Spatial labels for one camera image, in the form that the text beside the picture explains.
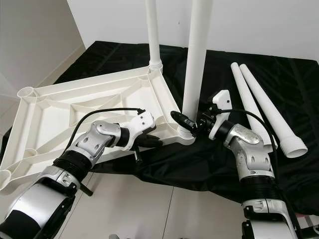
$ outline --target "white plastic tube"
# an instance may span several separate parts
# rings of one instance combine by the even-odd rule
[[[158,33],[158,18],[156,13],[156,0],[146,0],[146,17],[148,23],[149,47],[150,47],[150,69],[162,69],[160,59],[160,44]]]
[[[182,110],[190,120],[196,120],[211,12],[212,0],[193,0]],[[192,137],[183,127],[178,128],[178,133]]]
[[[248,67],[242,64],[240,65],[240,70],[269,123],[276,132],[280,140],[280,147],[285,156],[288,158],[296,158],[307,153],[308,149],[304,142],[291,130],[262,87],[258,84],[253,74],[249,71]]]
[[[239,69],[238,64],[236,62],[234,62],[230,65],[230,67],[231,67],[231,70],[233,72],[235,82],[236,82],[236,85],[237,85],[237,88],[239,91],[239,95],[240,95],[241,101],[243,102],[245,110],[250,111],[251,113],[257,115],[260,119],[263,120],[263,118],[258,110],[258,107],[254,101],[254,98],[253,98],[252,94],[250,93],[248,85],[246,84],[245,79],[244,79],[243,75],[241,74],[241,71]],[[247,116],[247,118],[248,118],[248,122],[249,122],[249,125],[250,125],[250,128],[252,129],[252,131],[257,133],[263,139],[264,148],[266,149],[266,151],[268,153],[272,152],[273,148],[271,145],[271,141],[270,141],[269,135],[268,135],[267,131],[265,130],[265,128],[254,117]]]

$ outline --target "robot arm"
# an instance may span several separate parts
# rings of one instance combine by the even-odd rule
[[[248,219],[242,224],[242,239],[297,239],[263,140],[246,127],[228,121],[229,113],[216,113],[216,109],[231,109],[228,91],[219,92],[211,103],[200,114],[198,124],[179,112],[171,112],[171,116],[194,136],[206,133],[234,153],[242,186],[242,206]]]
[[[130,150],[136,139],[143,139],[142,135],[155,127],[149,112],[137,115],[126,127],[102,120],[93,122],[91,128],[55,159],[53,165],[46,167],[17,198],[0,225],[0,238],[54,238],[71,210],[82,180],[101,157],[104,148],[119,146],[122,150]],[[151,139],[153,144],[150,146],[161,145],[157,137]]]

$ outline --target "white plastic base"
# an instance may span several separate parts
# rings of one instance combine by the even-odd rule
[[[21,101],[0,166],[0,194],[34,180],[39,172],[61,155],[78,121],[87,113],[117,107],[150,111],[157,128],[151,134],[164,144],[191,144],[194,138],[180,137],[170,111],[179,111],[160,69],[149,67],[90,77],[72,82],[18,92]],[[124,126],[136,112],[116,111],[90,116],[76,137],[95,120]],[[99,162],[131,154],[120,148],[106,148]]]
[[[295,135],[282,139],[280,141],[280,147],[287,158],[297,158],[308,151],[301,138]]]
[[[195,141],[195,138],[193,137],[191,132],[180,125],[177,127],[177,133],[178,136],[180,136],[183,139],[186,139],[188,142],[193,143]]]

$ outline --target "tiled floor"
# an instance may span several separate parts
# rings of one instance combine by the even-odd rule
[[[14,103],[18,102],[18,99],[0,95],[0,102],[1,102],[0,104],[0,118],[1,118],[1,116],[4,115],[5,112],[7,112]]]
[[[56,239],[107,239],[110,234],[120,239],[241,237],[240,205],[209,192],[96,173],[88,187],[93,196],[82,195]]]
[[[12,126],[19,103],[14,102],[0,117],[0,135],[4,135]]]

